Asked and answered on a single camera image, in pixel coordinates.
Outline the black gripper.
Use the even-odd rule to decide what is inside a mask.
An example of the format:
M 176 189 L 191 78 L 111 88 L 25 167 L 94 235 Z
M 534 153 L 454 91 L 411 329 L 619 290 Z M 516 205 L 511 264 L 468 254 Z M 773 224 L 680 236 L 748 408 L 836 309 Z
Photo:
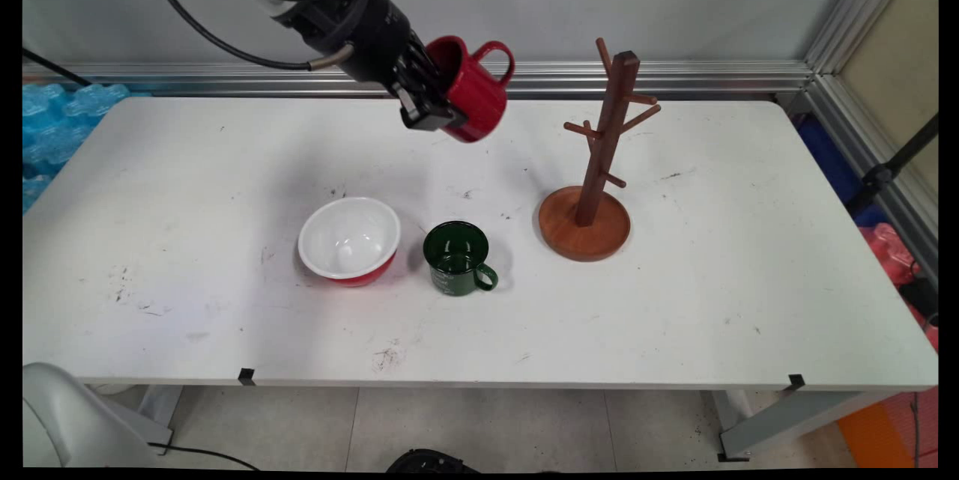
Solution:
M 323 56 L 353 44 L 340 70 L 360 83 L 391 90 L 397 84 L 405 128 L 442 130 L 465 124 L 465 114 L 448 99 L 447 82 L 410 20 L 390 0 L 300 0 L 275 16 Z

